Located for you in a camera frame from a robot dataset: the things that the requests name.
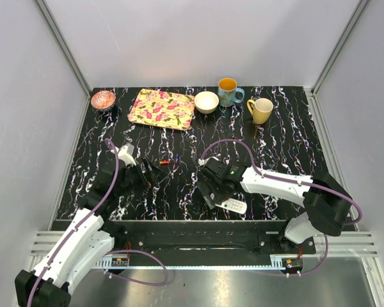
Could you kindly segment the white remote control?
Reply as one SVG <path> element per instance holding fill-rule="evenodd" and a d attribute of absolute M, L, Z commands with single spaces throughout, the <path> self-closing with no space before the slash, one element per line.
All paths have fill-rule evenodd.
<path fill-rule="evenodd" d="M 233 198 L 229 198 L 220 204 L 215 204 L 217 207 L 220 207 L 225 210 L 229 210 L 231 212 L 235 212 L 238 214 L 245 214 L 247 210 L 247 204 L 240 200 L 235 200 Z"/>

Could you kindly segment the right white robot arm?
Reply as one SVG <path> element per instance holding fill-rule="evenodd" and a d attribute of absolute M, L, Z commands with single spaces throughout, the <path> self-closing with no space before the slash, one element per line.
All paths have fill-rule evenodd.
<path fill-rule="evenodd" d="M 351 197 L 328 173 L 321 177 L 287 175 L 244 164 L 227 165 L 215 157 L 198 163 L 203 177 L 198 188 L 211 209 L 243 213 L 244 205 L 228 204 L 236 193 L 274 196 L 304 208 L 304 213 L 290 219 L 280 232 L 278 245 L 285 253 L 295 252 L 317 234 L 338 237 L 342 233 Z"/>

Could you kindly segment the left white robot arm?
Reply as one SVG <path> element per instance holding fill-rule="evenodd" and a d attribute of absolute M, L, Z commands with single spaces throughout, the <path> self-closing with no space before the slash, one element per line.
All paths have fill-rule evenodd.
<path fill-rule="evenodd" d="M 68 306 L 79 282 L 104 256 L 133 253 L 124 226 L 110 220 L 116 200 L 157 186 L 163 172 L 148 159 L 137 164 L 117 158 L 105 165 L 76 214 L 50 252 L 30 271 L 15 278 L 19 306 Z"/>

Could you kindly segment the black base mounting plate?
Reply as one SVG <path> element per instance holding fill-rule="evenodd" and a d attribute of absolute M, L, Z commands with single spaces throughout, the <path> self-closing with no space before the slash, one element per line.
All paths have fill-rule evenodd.
<path fill-rule="evenodd" d="M 313 237 L 283 240 L 285 221 L 117 221 L 133 253 L 109 255 L 94 268 L 282 271 L 287 260 L 314 255 Z"/>

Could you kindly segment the floral rectangular tray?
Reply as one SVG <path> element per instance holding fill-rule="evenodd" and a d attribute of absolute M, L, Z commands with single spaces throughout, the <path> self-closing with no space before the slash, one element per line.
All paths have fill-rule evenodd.
<path fill-rule="evenodd" d="M 128 120 L 132 123 L 174 130 L 188 130 L 195 112 L 195 97 L 141 89 Z"/>

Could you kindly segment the cream ceramic bowl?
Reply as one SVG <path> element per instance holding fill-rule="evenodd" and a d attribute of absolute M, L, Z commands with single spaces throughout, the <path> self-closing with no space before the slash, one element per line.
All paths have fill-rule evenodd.
<path fill-rule="evenodd" d="M 211 91 L 203 91 L 195 96 L 195 108 L 202 114 L 213 113 L 219 105 L 217 94 Z"/>

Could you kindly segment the red patterned small bowl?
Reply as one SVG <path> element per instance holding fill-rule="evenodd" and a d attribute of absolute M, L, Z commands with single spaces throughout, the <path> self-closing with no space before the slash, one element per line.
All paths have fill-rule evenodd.
<path fill-rule="evenodd" d="M 93 95 L 90 104 L 95 110 L 107 111 L 114 106 L 115 101 L 116 95 L 113 91 L 102 90 Z"/>

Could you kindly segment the yellow mug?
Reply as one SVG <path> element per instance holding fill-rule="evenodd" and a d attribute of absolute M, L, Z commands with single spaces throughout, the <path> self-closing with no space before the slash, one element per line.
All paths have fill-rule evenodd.
<path fill-rule="evenodd" d="M 250 99 L 246 105 L 252 115 L 253 122 L 258 125 L 266 123 L 273 110 L 273 103 L 267 98 Z"/>

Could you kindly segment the blue butterfly mug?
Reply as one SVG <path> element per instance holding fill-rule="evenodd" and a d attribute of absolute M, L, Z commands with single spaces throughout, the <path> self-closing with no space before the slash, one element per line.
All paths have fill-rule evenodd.
<path fill-rule="evenodd" d="M 245 92 L 237 86 L 237 82 L 229 77 L 223 78 L 218 83 L 218 98 L 221 107 L 231 107 L 244 100 Z"/>

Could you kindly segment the left aluminium frame post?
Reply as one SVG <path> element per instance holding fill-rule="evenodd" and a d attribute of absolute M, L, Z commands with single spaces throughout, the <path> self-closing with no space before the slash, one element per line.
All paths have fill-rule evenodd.
<path fill-rule="evenodd" d="M 63 36 L 63 33 L 61 32 L 61 29 L 58 26 L 56 19 L 52 14 L 47 2 L 44 0 L 33 0 L 33 2 L 36 5 L 44 22 L 46 23 L 46 26 L 49 29 L 49 32 L 51 33 L 52 37 L 55 39 L 57 46 L 59 47 L 65 61 L 67 62 L 67 65 L 69 66 L 74 77 L 76 78 L 76 81 L 78 82 L 80 88 L 88 98 L 92 92 L 92 89 L 90 88 L 88 82 L 84 77 L 84 74 L 79 68 L 79 65 L 77 64 L 77 61 L 74 55 L 72 54 L 72 51 L 70 50 L 68 43 L 65 37 Z"/>

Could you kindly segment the aluminium frame post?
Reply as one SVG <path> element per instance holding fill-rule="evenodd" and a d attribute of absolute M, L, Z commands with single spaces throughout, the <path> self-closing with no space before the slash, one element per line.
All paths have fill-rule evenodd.
<path fill-rule="evenodd" d="M 58 26 L 56 19 L 52 14 L 47 2 L 44 0 L 33 0 L 33 2 L 36 5 L 44 22 L 46 23 L 46 26 L 49 29 L 49 32 L 51 33 L 52 37 L 55 39 L 57 46 L 59 47 L 65 61 L 67 62 L 67 65 L 69 66 L 74 77 L 76 78 L 76 81 L 78 82 L 80 88 L 88 98 L 92 92 L 92 89 L 90 88 L 88 82 L 84 77 L 84 74 L 79 68 L 79 65 L 77 64 L 77 61 L 74 55 L 72 54 L 72 51 L 70 50 L 68 43 L 65 37 L 63 36 L 63 33 L 61 32 L 61 29 Z"/>
<path fill-rule="evenodd" d="M 324 81 L 328 77 L 328 74 L 330 73 L 331 69 L 336 63 L 336 60 L 340 56 L 343 48 L 345 48 L 348 40 L 350 39 L 351 35 L 356 29 L 358 23 L 360 22 L 360 19 L 363 17 L 365 11 L 368 9 L 371 3 L 372 3 L 371 0 L 359 0 L 357 2 L 355 9 L 353 10 L 348 21 L 346 22 L 346 25 L 342 30 L 342 33 L 340 34 L 339 39 L 337 40 L 326 63 L 324 64 L 322 71 L 318 75 L 313 87 L 311 87 L 310 89 L 310 92 L 313 96 L 317 95 L 317 92 L 320 90 Z"/>

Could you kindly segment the right aluminium frame post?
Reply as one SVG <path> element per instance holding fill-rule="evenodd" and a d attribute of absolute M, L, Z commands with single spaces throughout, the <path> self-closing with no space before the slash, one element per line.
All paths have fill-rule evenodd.
<path fill-rule="evenodd" d="M 318 75 L 313 87 L 311 87 L 310 89 L 310 92 L 313 96 L 317 95 L 317 92 L 320 90 L 324 81 L 328 77 L 328 74 L 330 73 L 331 69 L 336 63 L 336 60 L 340 56 L 343 48 L 345 48 L 348 40 L 350 39 L 351 35 L 356 29 L 358 23 L 360 22 L 360 19 L 363 17 L 365 11 L 368 9 L 371 3 L 372 3 L 371 0 L 359 0 L 357 2 L 355 9 L 353 10 L 348 21 L 346 22 L 346 25 L 342 30 L 342 33 L 340 34 L 339 39 L 337 40 L 326 63 L 324 64 L 322 71 Z"/>

